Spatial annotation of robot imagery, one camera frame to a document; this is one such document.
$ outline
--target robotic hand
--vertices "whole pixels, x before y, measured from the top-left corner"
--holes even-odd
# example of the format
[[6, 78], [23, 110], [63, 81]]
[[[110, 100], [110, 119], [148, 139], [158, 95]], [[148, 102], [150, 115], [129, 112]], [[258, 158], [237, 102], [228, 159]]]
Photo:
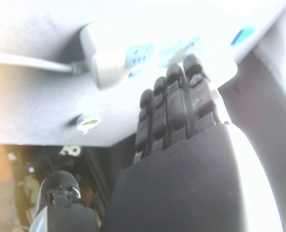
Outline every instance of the robotic hand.
[[[194, 55], [141, 97], [133, 165], [116, 183], [100, 232], [281, 232], [275, 199], [247, 137]], [[44, 180], [30, 231], [98, 231], [63, 172]]]

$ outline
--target black hand panel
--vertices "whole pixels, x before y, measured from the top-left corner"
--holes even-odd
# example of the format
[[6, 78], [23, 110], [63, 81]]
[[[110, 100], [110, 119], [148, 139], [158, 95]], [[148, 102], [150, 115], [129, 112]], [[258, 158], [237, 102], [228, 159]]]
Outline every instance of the black hand panel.
[[203, 67], [194, 55], [183, 65], [184, 70], [171, 65], [166, 77], [156, 80], [154, 91], [142, 94], [133, 163], [220, 122]]

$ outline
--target gray floor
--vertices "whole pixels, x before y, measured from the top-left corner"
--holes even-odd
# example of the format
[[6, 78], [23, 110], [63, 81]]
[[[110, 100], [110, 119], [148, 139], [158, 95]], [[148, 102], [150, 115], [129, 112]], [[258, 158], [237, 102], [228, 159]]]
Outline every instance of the gray floor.
[[232, 121], [246, 133], [264, 166], [286, 232], [286, 96], [253, 53], [220, 93]]

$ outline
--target small white round object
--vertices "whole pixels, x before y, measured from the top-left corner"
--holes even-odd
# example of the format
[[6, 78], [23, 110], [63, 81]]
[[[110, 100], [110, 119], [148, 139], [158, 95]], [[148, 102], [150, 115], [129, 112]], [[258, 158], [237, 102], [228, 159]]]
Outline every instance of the small white round object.
[[76, 125], [78, 131], [82, 131], [84, 134], [94, 128], [100, 123], [100, 117], [98, 114], [84, 114], [77, 118]]

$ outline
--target white power strip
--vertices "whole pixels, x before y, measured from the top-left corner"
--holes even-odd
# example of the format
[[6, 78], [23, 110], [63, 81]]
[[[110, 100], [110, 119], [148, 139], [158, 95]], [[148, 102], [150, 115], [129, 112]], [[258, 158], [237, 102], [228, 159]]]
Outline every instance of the white power strip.
[[232, 78], [237, 67], [229, 54], [229, 45], [241, 24], [230, 22], [231, 18], [223, 14], [221, 19], [224, 24], [230, 22], [230, 27], [215, 40], [213, 33], [219, 29], [211, 23], [194, 23], [199, 22], [198, 14], [196, 18], [185, 15], [175, 15], [165, 22], [157, 15], [148, 20], [128, 16], [83, 28], [83, 50], [99, 88], [143, 78], [148, 73], [164, 74], [170, 64], [182, 62], [191, 53], [199, 58], [218, 86]]

